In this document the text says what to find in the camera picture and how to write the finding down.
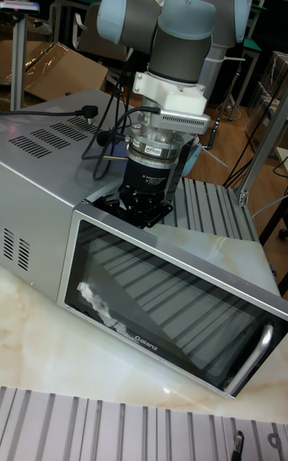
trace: white table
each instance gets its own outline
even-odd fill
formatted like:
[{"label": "white table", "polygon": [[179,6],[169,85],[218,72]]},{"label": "white table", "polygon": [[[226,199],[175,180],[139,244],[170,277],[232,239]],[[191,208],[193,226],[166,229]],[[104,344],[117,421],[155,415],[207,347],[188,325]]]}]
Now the white table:
[{"label": "white table", "polygon": [[69,314],[0,267],[0,385],[288,423],[288,336],[235,399]]}]

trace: microwave oven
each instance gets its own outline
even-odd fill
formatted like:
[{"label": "microwave oven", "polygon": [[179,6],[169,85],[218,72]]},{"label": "microwave oven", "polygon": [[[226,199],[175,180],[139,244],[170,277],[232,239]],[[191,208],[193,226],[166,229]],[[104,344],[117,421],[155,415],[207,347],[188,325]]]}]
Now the microwave oven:
[{"label": "microwave oven", "polygon": [[[90,90],[31,109],[93,103],[101,113],[106,101]],[[125,163],[93,181],[81,153],[95,126],[83,118],[7,114],[0,129],[0,263],[68,312],[235,397],[286,335],[288,302],[247,282],[245,267],[239,278],[99,210],[94,202],[118,187]],[[195,205],[197,188],[181,182],[167,224],[256,241],[247,210],[233,208],[224,190],[222,218],[205,227],[196,208],[209,207],[199,196]]]}]

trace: power cord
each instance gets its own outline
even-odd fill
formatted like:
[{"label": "power cord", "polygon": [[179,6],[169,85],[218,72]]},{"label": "power cord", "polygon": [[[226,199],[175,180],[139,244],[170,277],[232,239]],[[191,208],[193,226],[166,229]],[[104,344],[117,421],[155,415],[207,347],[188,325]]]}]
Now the power cord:
[{"label": "power cord", "polygon": [[113,91],[111,93],[109,102],[107,103],[106,109],[105,109],[105,111],[104,111],[104,113],[102,115],[102,118],[101,118],[98,126],[97,126],[97,130],[94,132],[94,135],[93,135],[92,139],[90,140],[90,142],[88,143],[86,149],[83,151],[83,153],[81,155],[82,160],[95,160],[95,159],[98,158],[98,156],[96,156],[96,155],[88,155],[88,153],[89,153],[91,147],[94,145],[94,143],[95,143],[95,141],[97,139],[97,136],[98,136],[98,134],[99,134],[99,132],[100,132],[100,130],[102,128],[102,125],[106,120],[106,116],[107,116],[107,114],[109,112],[109,109],[111,107],[111,103],[113,102],[113,98],[116,95],[116,93],[118,91],[118,88],[120,88],[120,90],[121,90],[122,78],[123,78],[124,74],[129,70],[129,68],[130,68],[130,66],[132,64],[133,56],[134,56],[134,52],[132,53],[132,55],[129,57],[129,59],[126,61],[124,67],[122,68],[122,72],[119,75],[118,80],[117,80],[117,82],[116,82],[116,84],[114,86],[114,89],[113,89]]},{"label": "power cord", "polygon": [[251,215],[251,219],[253,219],[253,218],[255,217],[255,215],[259,214],[259,212],[262,212],[263,210],[265,210],[265,209],[268,208],[269,206],[272,206],[272,205],[275,205],[275,203],[281,202],[284,198],[288,198],[288,194],[285,194],[284,196],[282,196],[282,197],[279,198],[279,199],[275,199],[274,202],[269,203],[268,205],[263,206],[260,210],[257,210],[257,212],[255,212],[255,214]]},{"label": "power cord", "polygon": [[0,115],[3,116],[84,116],[85,119],[93,119],[98,114],[97,106],[84,106],[80,110],[74,110],[73,112],[44,112],[43,110],[8,110],[0,111]]}]

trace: cardboard box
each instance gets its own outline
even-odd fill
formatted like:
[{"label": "cardboard box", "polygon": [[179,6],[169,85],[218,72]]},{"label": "cardboard box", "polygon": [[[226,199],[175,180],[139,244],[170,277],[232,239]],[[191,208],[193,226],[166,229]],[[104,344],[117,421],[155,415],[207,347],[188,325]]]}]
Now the cardboard box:
[{"label": "cardboard box", "polygon": [[[270,122],[273,119],[280,103],[278,100],[273,100],[270,104],[271,99],[272,96],[267,92],[266,88],[258,82],[254,96],[251,99],[251,103],[247,107],[247,113],[250,116],[250,121],[247,123],[245,129],[247,137],[249,138],[252,135],[254,128],[261,120],[258,129],[250,140],[250,144],[254,151],[258,149],[258,146],[266,134],[267,129],[270,126]],[[278,158],[275,151],[276,146],[288,149],[288,120],[286,120],[285,125],[281,129],[274,146],[269,153],[269,157]]]},{"label": "cardboard box", "polygon": [[[0,42],[0,86],[2,104],[10,93],[12,41]],[[107,68],[60,43],[28,42],[26,52],[25,92],[38,102],[60,98],[65,94],[96,88],[105,90]]]}]

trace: cable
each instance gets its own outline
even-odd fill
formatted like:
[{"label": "cable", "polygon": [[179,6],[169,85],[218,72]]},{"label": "cable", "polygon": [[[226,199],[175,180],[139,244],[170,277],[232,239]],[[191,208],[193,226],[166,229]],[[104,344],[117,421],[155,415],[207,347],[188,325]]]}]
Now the cable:
[{"label": "cable", "polygon": [[255,217],[255,215],[259,214],[259,212],[262,212],[263,210],[265,210],[265,209],[268,208],[269,206],[272,206],[272,205],[275,205],[275,203],[281,202],[284,198],[288,198],[288,194],[285,194],[284,196],[282,196],[282,197],[279,198],[279,199],[275,199],[274,202],[269,203],[269,205],[263,206],[260,210],[257,210],[257,212],[255,212],[255,214],[253,214],[253,215],[251,216],[251,219],[253,219],[253,218]]},{"label": "cable", "polygon": [[94,180],[100,180],[103,177],[103,174],[100,177],[97,177],[98,169],[101,165],[101,162],[103,160],[104,155],[106,154],[108,146],[113,142],[113,137],[117,129],[121,126],[122,122],[126,119],[129,114],[132,114],[134,112],[150,112],[154,114],[160,114],[161,110],[158,107],[146,107],[146,106],[140,106],[140,107],[134,107],[133,109],[126,110],[122,116],[119,118],[119,120],[116,122],[114,125],[114,128],[111,130],[111,135],[110,138],[107,140],[106,145],[102,148],[101,154],[97,157],[97,162],[94,167],[93,171],[93,178]]},{"label": "cable", "polygon": [[280,164],[278,164],[272,171],[273,173],[275,173],[277,176],[282,176],[283,178],[288,178],[288,175],[287,174],[280,174],[280,173],[277,173],[277,170],[282,164],[284,164],[286,162],[286,160],[288,159],[288,157],[285,157],[284,160],[282,162],[280,162]]},{"label": "cable", "polygon": [[98,158],[98,156],[87,156],[87,154],[88,154],[88,152],[90,151],[90,148],[93,146],[93,144],[94,144],[94,142],[95,142],[95,140],[96,140],[96,138],[97,138],[97,136],[98,136],[98,133],[99,133],[99,131],[101,130],[101,127],[102,127],[103,123],[104,123],[105,120],[106,120],[106,116],[107,116],[107,114],[108,114],[108,112],[109,112],[109,109],[110,109],[111,103],[112,103],[112,101],[113,101],[113,98],[114,98],[114,96],[116,95],[118,86],[121,84],[122,76],[123,76],[123,74],[124,74],[125,72],[127,72],[128,68],[129,68],[129,66],[130,66],[130,64],[131,64],[131,59],[132,59],[132,57],[133,57],[133,53],[132,53],[132,55],[129,57],[129,59],[126,61],[124,67],[122,68],[122,72],[121,72],[121,74],[119,75],[118,80],[117,80],[117,82],[116,82],[116,84],[115,84],[115,86],[114,86],[114,89],[113,89],[112,94],[111,94],[111,96],[110,96],[109,102],[107,103],[106,109],[105,109],[105,111],[104,111],[104,113],[103,113],[103,116],[102,116],[102,118],[101,118],[101,120],[100,120],[100,122],[99,122],[99,124],[98,124],[97,130],[95,131],[95,133],[94,133],[92,139],[89,141],[89,143],[88,143],[86,149],[83,151],[83,153],[82,153],[82,155],[81,155],[81,159],[82,159],[82,160],[92,160],[92,159]]},{"label": "cable", "polygon": [[84,106],[80,110],[74,110],[73,112],[44,112],[42,110],[8,110],[0,111],[0,115],[3,116],[84,116],[86,119],[92,119],[98,114],[97,106]]},{"label": "cable", "polygon": [[[216,111],[219,112],[220,111],[220,107],[221,106],[218,106],[216,107]],[[236,121],[237,119],[240,119],[242,114],[241,114],[241,111],[239,109],[237,109],[237,112],[238,112],[238,117],[237,118],[234,118],[233,121]],[[224,116],[224,114],[221,116],[221,118],[225,118],[225,119],[230,119],[230,116]]]}]

